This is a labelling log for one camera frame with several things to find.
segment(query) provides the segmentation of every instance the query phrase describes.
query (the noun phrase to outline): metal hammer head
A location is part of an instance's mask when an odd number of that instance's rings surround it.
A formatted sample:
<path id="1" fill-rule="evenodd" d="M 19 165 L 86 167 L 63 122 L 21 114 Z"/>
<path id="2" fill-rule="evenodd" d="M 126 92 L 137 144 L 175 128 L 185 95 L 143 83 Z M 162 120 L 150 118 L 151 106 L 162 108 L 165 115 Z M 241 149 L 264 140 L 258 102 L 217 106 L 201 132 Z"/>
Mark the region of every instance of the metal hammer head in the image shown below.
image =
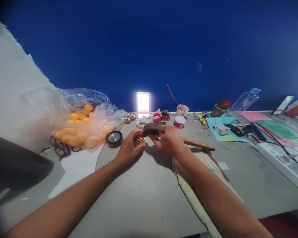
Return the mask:
<path id="1" fill-rule="evenodd" d="M 165 131 L 165 127 L 161 127 L 162 125 L 166 125 L 166 122 L 152 122 L 145 125 L 143 131 L 141 132 L 142 137 L 146 137 L 148 134 L 152 134 L 155 136 L 159 136 L 158 131 Z"/>

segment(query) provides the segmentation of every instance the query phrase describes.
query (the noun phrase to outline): pink paper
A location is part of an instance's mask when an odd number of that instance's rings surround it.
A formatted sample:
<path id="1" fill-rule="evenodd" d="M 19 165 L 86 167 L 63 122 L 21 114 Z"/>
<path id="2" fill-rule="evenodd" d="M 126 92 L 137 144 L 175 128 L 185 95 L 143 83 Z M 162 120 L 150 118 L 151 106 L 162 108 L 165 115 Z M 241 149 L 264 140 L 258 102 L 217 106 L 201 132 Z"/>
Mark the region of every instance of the pink paper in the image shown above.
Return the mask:
<path id="1" fill-rule="evenodd" d="M 256 121 L 261 121 L 261 120 L 271 120 L 271 118 L 265 116 L 264 114 L 260 113 L 260 112 L 248 112 L 245 111 L 243 113 L 241 113 L 241 115 L 246 118 L 247 120 L 249 120 L 250 122 L 256 122 Z M 281 139 L 280 137 L 278 137 L 277 135 L 275 135 L 274 133 L 272 133 L 271 131 L 269 131 L 271 134 L 274 135 L 274 137 L 277 139 L 277 141 L 279 141 L 284 147 L 294 147 L 294 146 L 298 146 L 298 143 L 292 143 L 290 141 L 287 141 L 285 139 Z"/>

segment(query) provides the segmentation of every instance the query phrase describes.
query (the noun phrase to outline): water bottle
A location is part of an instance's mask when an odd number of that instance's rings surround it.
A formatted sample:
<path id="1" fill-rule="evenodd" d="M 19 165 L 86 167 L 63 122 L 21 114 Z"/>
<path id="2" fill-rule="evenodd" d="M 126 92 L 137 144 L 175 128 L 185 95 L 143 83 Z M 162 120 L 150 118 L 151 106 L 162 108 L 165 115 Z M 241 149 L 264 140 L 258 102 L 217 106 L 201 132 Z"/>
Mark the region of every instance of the water bottle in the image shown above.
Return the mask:
<path id="1" fill-rule="evenodd" d="M 223 117 L 238 117 L 259 98 L 257 94 L 260 91 L 258 88 L 252 88 L 249 92 L 244 92 Z"/>

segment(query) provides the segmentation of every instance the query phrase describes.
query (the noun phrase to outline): light blue paper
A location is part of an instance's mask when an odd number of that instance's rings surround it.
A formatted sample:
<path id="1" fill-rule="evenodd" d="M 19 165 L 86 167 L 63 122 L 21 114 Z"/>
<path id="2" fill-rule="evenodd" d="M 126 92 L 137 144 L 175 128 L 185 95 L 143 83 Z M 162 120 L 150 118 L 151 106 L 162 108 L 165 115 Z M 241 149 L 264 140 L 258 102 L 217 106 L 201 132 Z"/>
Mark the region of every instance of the light blue paper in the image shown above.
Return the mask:
<path id="1" fill-rule="evenodd" d="M 211 129 L 213 135 L 218 141 L 242 141 L 246 142 L 246 140 L 243 137 L 238 137 L 233 132 L 229 132 L 227 135 L 221 136 L 217 134 L 214 130 L 214 126 L 221 125 L 223 126 L 225 124 L 232 124 L 233 126 L 236 126 L 236 117 L 209 117 L 206 119 L 207 124 L 209 128 Z"/>

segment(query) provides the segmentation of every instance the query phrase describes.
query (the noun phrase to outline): green cutting mat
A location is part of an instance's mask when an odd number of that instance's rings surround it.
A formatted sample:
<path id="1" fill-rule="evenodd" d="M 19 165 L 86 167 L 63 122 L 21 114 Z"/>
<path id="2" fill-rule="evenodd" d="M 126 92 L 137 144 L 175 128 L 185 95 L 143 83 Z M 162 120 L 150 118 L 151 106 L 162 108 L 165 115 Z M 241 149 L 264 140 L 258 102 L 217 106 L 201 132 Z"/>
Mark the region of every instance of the green cutting mat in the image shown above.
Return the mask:
<path id="1" fill-rule="evenodd" d="M 286 128 L 285 126 L 273 120 L 263 120 L 263 121 L 256 121 L 256 122 L 282 139 L 290 139 L 290 138 L 298 137 L 298 135 L 295 134 L 292 130 Z"/>

